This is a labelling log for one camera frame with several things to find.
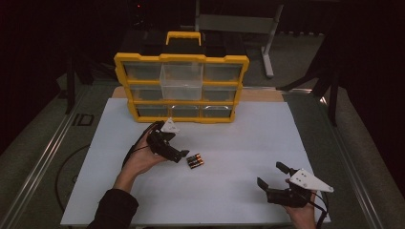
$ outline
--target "wrist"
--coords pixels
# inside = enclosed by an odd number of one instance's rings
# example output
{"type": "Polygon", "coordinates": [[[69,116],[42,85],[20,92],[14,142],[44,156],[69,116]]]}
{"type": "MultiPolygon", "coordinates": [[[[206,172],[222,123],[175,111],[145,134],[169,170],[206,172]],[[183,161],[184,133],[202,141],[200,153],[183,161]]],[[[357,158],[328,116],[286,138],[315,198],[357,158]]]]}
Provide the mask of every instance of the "wrist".
{"type": "Polygon", "coordinates": [[[314,223],[296,223],[296,222],[294,222],[293,224],[296,229],[315,229],[316,228],[315,222],[314,223]]]}
{"type": "Polygon", "coordinates": [[[137,176],[126,176],[123,173],[119,173],[113,188],[120,189],[127,193],[131,193],[132,186],[137,176]]]}

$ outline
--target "cable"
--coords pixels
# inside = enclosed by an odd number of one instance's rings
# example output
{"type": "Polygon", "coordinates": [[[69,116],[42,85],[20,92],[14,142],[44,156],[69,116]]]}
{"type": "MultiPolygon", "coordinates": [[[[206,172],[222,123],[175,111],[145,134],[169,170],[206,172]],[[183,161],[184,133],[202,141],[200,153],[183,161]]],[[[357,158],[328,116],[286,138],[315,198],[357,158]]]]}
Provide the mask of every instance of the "cable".
{"type": "Polygon", "coordinates": [[[329,208],[329,201],[328,201],[328,196],[327,196],[327,194],[325,194],[325,199],[326,199],[326,201],[324,201],[324,200],[322,199],[322,197],[319,196],[319,195],[317,195],[316,193],[313,193],[313,194],[316,195],[318,198],[320,198],[320,199],[322,200],[322,202],[324,202],[325,207],[326,207],[327,209],[329,208]]]}
{"type": "Polygon", "coordinates": [[[319,217],[319,220],[318,220],[318,223],[316,224],[316,228],[317,229],[320,229],[321,228],[321,225],[322,225],[322,222],[324,221],[324,219],[327,217],[327,215],[328,215],[328,212],[329,212],[329,200],[328,200],[328,195],[326,194],[326,193],[324,193],[325,194],[325,199],[326,199],[326,202],[322,199],[322,201],[325,203],[325,207],[326,207],[326,211],[324,210],[324,209],[320,209],[321,211],[322,211],[322,214],[321,214],[321,216],[319,217]]]}
{"type": "Polygon", "coordinates": [[[317,229],[320,229],[321,228],[321,226],[322,226],[322,222],[324,221],[324,219],[327,217],[327,215],[328,215],[328,208],[327,208],[327,210],[325,211],[325,209],[323,209],[321,206],[319,206],[318,204],[316,204],[316,203],[314,203],[314,202],[312,202],[312,201],[308,201],[308,203],[309,204],[311,204],[311,205],[313,205],[314,207],[316,207],[317,209],[319,209],[319,210],[321,210],[322,211],[322,213],[321,213],[321,216],[319,217],[319,219],[318,219],[318,223],[316,223],[316,228],[317,229]]]}
{"type": "Polygon", "coordinates": [[[134,150],[131,154],[133,154],[134,152],[136,152],[136,151],[138,151],[138,150],[145,149],[145,148],[148,148],[148,147],[149,147],[149,145],[140,147],[140,148],[134,150]]]}
{"type": "Polygon", "coordinates": [[[58,184],[58,182],[59,182],[60,173],[61,173],[63,167],[65,166],[65,164],[72,158],[72,156],[76,155],[78,152],[80,152],[80,151],[82,151],[82,150],[84,150],[84,149],[86,149],[86,148],[89,148],[89,147],[90,147],[90,144],[85,145],[85,146],[82,146],[82,147],[78,148],[77,150],[75,150],[73,153],[71,153],[71,154],[63,161],[62,165],[60,166],[59,170],[57,171],[56,178],[55,178],[55,181],[54,181],[54,192],[55,192],[55,195],[56,195],[57,203],[58,203],[60,209],[62,210],[62,213],[65,212],[65,207],[64,207],[63,204],[62,204],[62,200],[60,199],[59,190],[58,190],[58,187],[57,187],[57,184],[58,184]]]}

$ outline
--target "clear plastic drawer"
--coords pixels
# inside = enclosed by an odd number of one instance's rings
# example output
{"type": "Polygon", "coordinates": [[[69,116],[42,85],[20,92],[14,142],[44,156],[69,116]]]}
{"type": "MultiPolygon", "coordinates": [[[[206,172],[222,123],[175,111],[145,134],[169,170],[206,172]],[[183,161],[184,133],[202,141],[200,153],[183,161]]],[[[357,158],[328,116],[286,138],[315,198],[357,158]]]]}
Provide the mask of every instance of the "clear plastic drawer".
{"type": "Polygon", "coordinates": [[[159,80],[160,62],[123,62],[128,78],[137,80],[159,80]]]}
{"type": "Polygon", "coordinates": [[[205,64],[204,80],[238,81],[242,64],[205,64]]]}
{"type": "Polygon", "coordinates": [[[166,81],[201,84],[203,82],[203,64],[199,62],[176,61],[163,63],[160,71],[160,82],[166,81]]]}
{"type": "Polygon", "coordinates": [[[230,117],[233,106],[203,106],[202,117],[230,117]]]}
{"type": "Polygon", "coordinates": [[[166,105],[136,105],[139,116],[168,116],[166,105]]]}
{"type": "Polygon", "coordinates": [[[203,86],[202,99],[205,101],[233,101],[237,87],[203,86]]]}
{"type": "Polygon", "coordinates": [[[164,99],[200,100],[202,87],[200,86],[161,86],[164,99]]]}
{"type": "Polygon", "coordinates": [[[160,85],[132,85],[132,97],[135,100],[162,100],[163,94],[160,85]]]}
{"type": "Polygon", "coordinates": [[[200,106],[173,105],[171,110],[173,117],[198,117],[200,115],[200,106]]]}

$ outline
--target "white paper sheet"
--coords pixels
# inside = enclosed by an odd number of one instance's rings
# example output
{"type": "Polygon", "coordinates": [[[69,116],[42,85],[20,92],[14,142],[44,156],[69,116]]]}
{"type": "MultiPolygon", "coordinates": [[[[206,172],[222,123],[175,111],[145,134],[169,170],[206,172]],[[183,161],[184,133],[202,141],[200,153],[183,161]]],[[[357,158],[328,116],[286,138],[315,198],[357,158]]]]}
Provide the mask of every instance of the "white paper sheet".
{"type": "MultiPolygon", "coordinates": [[[[150,123],[131,117],[126,99],[109,99],[84,160],[62,225],[87,225],[99,200],[113,186],[129,148],[150,123]]],[[[233,123],[177,122],[171,145],[201,154],[191,170],[185,158],[158,164],[135,181],[136,225],[253,225],[289,222],[283,207],[266,202],[257,184],[286,189],[277,161],[312,173],[288,104],[241,102],[233,123]]]]}

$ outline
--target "human hand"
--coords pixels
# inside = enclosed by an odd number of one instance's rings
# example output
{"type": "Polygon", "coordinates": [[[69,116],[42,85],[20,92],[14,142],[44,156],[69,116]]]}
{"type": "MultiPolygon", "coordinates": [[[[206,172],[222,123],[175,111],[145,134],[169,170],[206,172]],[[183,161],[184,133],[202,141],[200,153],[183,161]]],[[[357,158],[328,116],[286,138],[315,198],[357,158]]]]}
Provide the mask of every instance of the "human hand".
{"type": "MultiPolygon", "coordinates": [[[[315,191],[312,191],[310,196],[310,201],[315,201],[315,191]]],[[[314,206],[310,203],[307,203],[302,208],[293,208],[288,206],[283,206],[289,218],[297,229],[315,229],[315,209],[314,206]]]]}
{"type": "Polygon", "coordinates": [[[130,155],[121,172],[117,176],[114,188],[121,189],[129,193],[135,178],[138,175],[147,172],[154,165],[167,160],[163,156],[152,153],[148,146],[146,138],[149,136],[149,132],[153,128],[154,126],[146,131],[147,133],[135,147],[134,152],[130,155]]]}

